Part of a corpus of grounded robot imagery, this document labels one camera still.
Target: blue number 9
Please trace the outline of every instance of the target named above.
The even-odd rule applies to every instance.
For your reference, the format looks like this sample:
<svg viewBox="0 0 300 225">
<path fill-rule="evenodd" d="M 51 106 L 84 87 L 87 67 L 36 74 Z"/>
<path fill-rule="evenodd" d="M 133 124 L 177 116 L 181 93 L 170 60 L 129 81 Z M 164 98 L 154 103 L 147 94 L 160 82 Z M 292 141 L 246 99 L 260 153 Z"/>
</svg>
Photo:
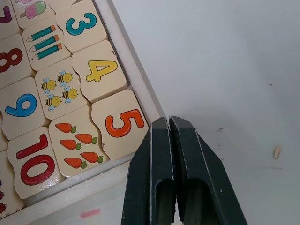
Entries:
<svg viewBox="0 0 300 225">
<path fill-rule="evenodd" d="M 94 14 L 86 13 L 86 14 L 84 14 L 84 17 L 90 19 L 90 22 L 86 23 L 85 21 L 81 20 L 79 22 L 79 27 L 77 29 L 73 28 L 73 24 L 75 22 L 75 19 L 71 18 L 67 21 L 66 29 L 67 29 L 67 32 L 70 35 L 73 35 L 73 36 L 80 35 L 84 31 L 84 29 L 91 29 L 96 25 L 97 17 Z"/>
<path fill-rule="evenodd" d="M 29 102 L 30 106 L 27 109 L 23 109 L 22 104 L 24 102 Z M 15 109 L 12 107 L 6 107 L 5 112 L 12 116 L 26 117 L 33 114 L 37 108 L 37 99 L 32 94 L 25 94 L 18 98 L 15 104 Z"/>
</svg>

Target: number puzzle piece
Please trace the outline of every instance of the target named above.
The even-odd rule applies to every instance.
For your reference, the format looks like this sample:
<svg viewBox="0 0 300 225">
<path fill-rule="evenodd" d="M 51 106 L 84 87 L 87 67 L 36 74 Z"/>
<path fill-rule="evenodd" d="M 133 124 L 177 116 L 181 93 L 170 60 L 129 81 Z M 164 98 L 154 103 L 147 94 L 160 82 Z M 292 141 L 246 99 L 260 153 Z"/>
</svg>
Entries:
<svg viewBox="0 0 300 225">
<path fill-rule="evenodd" d="M 36 83 L 48 119 L 54 120 L 88 104 L 80 91 L 79 76 L 72 68 L 72 58 L 39 71 Z"/>
<path fill-rule="evenodd" d="M 71 177 L 109 160 L 103 152 L 101 133 L 85 106 L 51 122 L 49 133 L 60 172 Z"/>
<path fill-rule="evenodd" d="M 0 153 L 0 219 L 21 210 L 24 202 L 15 192 L 14 171 L 8 161 L 8 152 Z"/>
<path fill-rule="evenodd" d="M 10 0 L 0 1 L 0 40 L 5 39 L 13 34 L 21 34 L 15 12 Z"/>
<path fill-rule="evenodd" d="M 112 160 L 135 152 L 148 131 L 147 122 L 131 90 L 94 103 L 92 119 L 101 131 L 103 149 Z"/>
<path fill-rule="evenodd" d="M 58 12 L 64 8 L 67 8 L 73 5 L 76 0 L 50 0 L 50 7 L 55 11 Z"/>
<path fill-rule="evenodd" d="M 24 30 L 55 15 L 49 0 L 11 0 L 19 26 Z"/>
<path fill-rule="evenodd" d="M 48 124 L 32 77 L 0 90 L 0 111 L 2 130 L 9 140 Z"/>
<path fill-rule="evenodd" d="M 2 115 L 0 113 L 0 151 L 4 151 L 8 149 L 8 140 L 3 134 L 2 131 Z"/>
<path fill-rule="evenodd" d="M 97 102 L 127 87 L 126 77 L 109 41 L 75 53 L 72 64 L 81 78 L 81 91 L 90 102 Z"/>
<path fill-rule="evenodd" d="M 21 35 L 0 41 L 0 89 L 34 74 Z"/>
<path fill-rule="evenodd" d="M 71 56 L 55 16 L 24 30 L 23 40 L 32 68 L 39 71 Z"/>
<path fill-rule="evenodd" d="M 22 199 L 64 180 L 46 127 L 10 141 L 8 159 L 15 171 L 15 190 Z"/>
<path fill-rule="evenodd" d="M 56 21 L 64 31 L 65 45 L 72 53 L 107 39 L 91 0 L 84 0 L 58 11 Z"/>
</svg>

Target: carrot illustration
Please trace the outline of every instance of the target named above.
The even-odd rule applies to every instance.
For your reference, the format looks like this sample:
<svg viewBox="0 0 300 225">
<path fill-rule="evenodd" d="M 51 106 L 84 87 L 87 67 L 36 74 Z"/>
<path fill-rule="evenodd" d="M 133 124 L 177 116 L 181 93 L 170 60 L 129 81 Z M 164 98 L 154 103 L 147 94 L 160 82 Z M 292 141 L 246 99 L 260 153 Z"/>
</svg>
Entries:
<svg viewBox="0 0 300 225">
<path fill-rule="evenodd" d="M 75 135 L 75 137 L 84 144 L 97 143 L 97 138 L 96 137 L 93 138 L 92 135 L 81 134 L 81 135 Z"/>
<path fill-rule="evenodd" d="M 103 162 L 103 156 L 98 157 L 98 154 L 95 152 L 83 152 L 80 154 L 82 158 L 87 160 L 90 163 L 102 163 Z"/>
<path fill-rule="evenodd" d="M 60 140 L 60 144 L 69 150 L 81 149 L 81 143 L 77 143 L 74 140 Z"/>
<path fill-rule="evenodd" d="M 64 133 L 75 133 L 76 132 L 76 126 L 72 127 L 69 123 L 58 123 L 55 124 L 56 128 Z"/>
<path fill-rule="evenodd" d="M 82 169 L 86 168 L 86 161 L 82 162 L 79 158 L 65 158 L 65 162 L 75 169 L 78 169 L 80 167 Z"/>
</svg>

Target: white background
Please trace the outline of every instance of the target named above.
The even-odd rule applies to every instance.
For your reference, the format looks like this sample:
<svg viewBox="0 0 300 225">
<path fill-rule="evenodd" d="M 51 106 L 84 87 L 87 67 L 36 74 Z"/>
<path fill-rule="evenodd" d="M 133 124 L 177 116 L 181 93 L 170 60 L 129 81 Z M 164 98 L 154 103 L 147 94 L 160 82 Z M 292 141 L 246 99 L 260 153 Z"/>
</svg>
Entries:
<svg viewBox="0 0 300 225">
<path fill-rule="evenodd" d="M 298 224 L 300 1 L 112 3 L 164 113 L 222 158 L 248 223 Z"/>
</svg>

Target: red number 8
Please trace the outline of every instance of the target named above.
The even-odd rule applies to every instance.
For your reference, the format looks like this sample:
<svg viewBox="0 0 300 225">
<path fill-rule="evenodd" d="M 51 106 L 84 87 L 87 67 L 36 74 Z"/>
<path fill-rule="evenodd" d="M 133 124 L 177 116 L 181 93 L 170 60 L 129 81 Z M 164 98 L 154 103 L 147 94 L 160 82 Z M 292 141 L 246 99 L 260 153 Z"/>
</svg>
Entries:
<svg viewBox="0 0 300 225">
<path fill-rule="evenodd" d="M 16 55 L 17 58 L 15 60 L 12 59 L 13 55 Z M 0 73 L 4 73 L 7 71 L 10 66 L 16 66 L 18 65 L 23 59 L 23 53 L 20 49 L 15 48 L 10 50 L 10 52 L 7 53 L 1 53 L 0 54 L 0 60 L 6 60 L 6 64 L 4 66 L 0 66 Z"/>
<path fill-rule="evenodd" d="M 105 120 L 105 126 L 107 132 L 113 137 L 124 137 L 130 132 L 131 130 L 130 118 L 135 119 L 138 128 L 143 128 L 145 126 L 141 113 L 137 109 L 122 113 L 120 115 L 120 118 L 121 120 L 123 120 L 124 126 L 119 129 L 113 127 L 113 116 L 108 116 Z"/>
</svg>

